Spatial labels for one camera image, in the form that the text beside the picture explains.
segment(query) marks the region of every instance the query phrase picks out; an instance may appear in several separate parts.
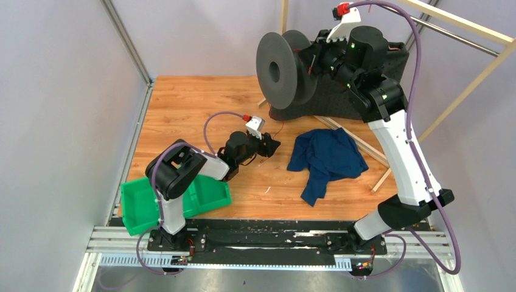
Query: red cable connector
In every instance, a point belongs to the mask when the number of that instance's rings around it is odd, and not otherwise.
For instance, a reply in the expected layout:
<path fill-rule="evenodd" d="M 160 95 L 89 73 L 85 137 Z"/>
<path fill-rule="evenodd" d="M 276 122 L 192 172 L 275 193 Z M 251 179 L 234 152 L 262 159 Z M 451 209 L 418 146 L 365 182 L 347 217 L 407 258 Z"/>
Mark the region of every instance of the red cable connector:
<path fill-rule="evenodd" d="M 342 3 L 339 6 L 337 6 L 337 15 L 343 16 L 345 14 L 348 14 L 349 13 L 349 9 L 347 8 L 348 5 L 349 5 L 349 3 Z"/>

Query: wooden table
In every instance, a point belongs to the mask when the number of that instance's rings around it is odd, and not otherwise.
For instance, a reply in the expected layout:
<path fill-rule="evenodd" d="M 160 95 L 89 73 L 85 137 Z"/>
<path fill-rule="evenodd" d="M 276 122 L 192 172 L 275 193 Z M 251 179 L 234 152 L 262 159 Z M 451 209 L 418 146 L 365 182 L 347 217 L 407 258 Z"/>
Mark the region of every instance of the wooden table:
<path fill-rule="evenodd" d="M 207 150 L 203 125 L 217 111 L 260 116 L 266 120 L 262 131 L 277 133 L 282 122 L 268 117 L 268 106 L 258 109 L 256 103 L 262 98 L 256 77 L 158 77 L 128 180 L 145 176 L 147 164 L 179 138 Z M 336 120 L 381 150 L 367 125 L 356 120 Z M 233 131 L 244 131 L 244 124 L 235 116 L 213 118 L 208 126 L 213 148 L 218 150 L 224 146 Z M 357 220 L 396 193 L 392 175 L 376 193 L 371 193 L 386 167 L 362 153 L 369 170 L 357 179 L 330 182 L 326 197 L 310 207 L 300 198 L 309 177 L 308 170 L 288 172 L 286 168 L 296 137 L 315 128 L 326 126 L 314 117 L 285 122 L 275 137 L 281 141 L 276 154 L 269 159 L 258 156 L 250 165 L 241 166 L 239 174 L 229 182 L 233 203 L 200 217 Z"/>

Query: green basket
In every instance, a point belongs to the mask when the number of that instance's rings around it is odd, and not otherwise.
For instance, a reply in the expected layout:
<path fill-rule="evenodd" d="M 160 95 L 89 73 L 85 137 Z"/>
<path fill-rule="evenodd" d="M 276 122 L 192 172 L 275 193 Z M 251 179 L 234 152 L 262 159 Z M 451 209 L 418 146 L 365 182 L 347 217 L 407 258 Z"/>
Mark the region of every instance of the green basket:
<path fill-rule="evenodd" d="M 130 235 L 141 234 L 158 225 L 159 209 L 148 178 L 123 183 L 122 221 Z M 183 194 L 183 215 L 196 216 L 231 204 L 228 183 L 197 175 Z"/>

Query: spool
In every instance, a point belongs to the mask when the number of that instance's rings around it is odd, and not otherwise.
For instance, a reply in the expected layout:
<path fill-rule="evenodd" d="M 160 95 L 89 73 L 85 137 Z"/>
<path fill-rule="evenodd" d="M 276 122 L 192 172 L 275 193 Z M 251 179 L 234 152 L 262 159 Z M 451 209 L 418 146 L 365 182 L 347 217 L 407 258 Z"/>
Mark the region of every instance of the spool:
<path fill-rule="evenodd" d="M 298 58 L 298 51 L 309 47 L 310 41 L 301 32 L 289 30 L 262 37 L 256 52 L 256 74 L 265 99 L 282 110 L 290 104 L 310 100 L 317 78 L 308 75 L 308 68 Z"/>

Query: navy blue towel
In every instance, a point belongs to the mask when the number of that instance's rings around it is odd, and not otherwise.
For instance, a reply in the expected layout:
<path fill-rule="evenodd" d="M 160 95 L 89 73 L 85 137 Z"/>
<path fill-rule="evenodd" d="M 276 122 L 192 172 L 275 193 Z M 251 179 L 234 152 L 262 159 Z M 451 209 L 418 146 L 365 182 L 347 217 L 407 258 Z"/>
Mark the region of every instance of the navy blue towel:
<path fill-rule="evenodd" d="M 326 185 L 343 178 L 358 178 L 369 169 L 355 141 L 342 129 L 315 129 L 296 138 L 287 170 L 308 168 L 310 177 L 301 198 L 312 207 L 324 198 Z"/>

